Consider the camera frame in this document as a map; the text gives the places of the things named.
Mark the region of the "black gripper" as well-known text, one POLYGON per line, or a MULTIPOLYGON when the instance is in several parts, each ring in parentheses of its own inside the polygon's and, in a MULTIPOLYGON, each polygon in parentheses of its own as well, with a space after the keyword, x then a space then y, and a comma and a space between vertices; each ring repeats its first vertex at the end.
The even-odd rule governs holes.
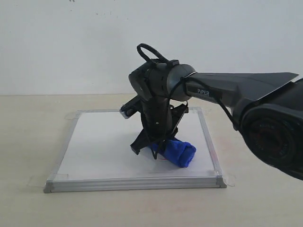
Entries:
POLYGON ((188 104, 174 107, 167 98, 141 100, 141 120, 144 131, 141 131, 130 145, 131 150, 139 155, 141 149, 148 147, 151 141, 174 138, 178 124, 184 114, 188 113, 188 104))

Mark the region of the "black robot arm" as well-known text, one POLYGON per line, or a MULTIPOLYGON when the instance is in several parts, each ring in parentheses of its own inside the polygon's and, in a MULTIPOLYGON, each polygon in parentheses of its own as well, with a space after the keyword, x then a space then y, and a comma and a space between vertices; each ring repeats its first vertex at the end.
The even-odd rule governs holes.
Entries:
POLYGON ((137 95, 121 109, 139 112, 143 130, 131 144, 138 154, 153 143, 162 148, 173 138, 198 98, 218 104, 249 150, 263 163, 303 177, 303 78, 291 72, 199 73, 177 60, 152 59, 129 75, 137 95))

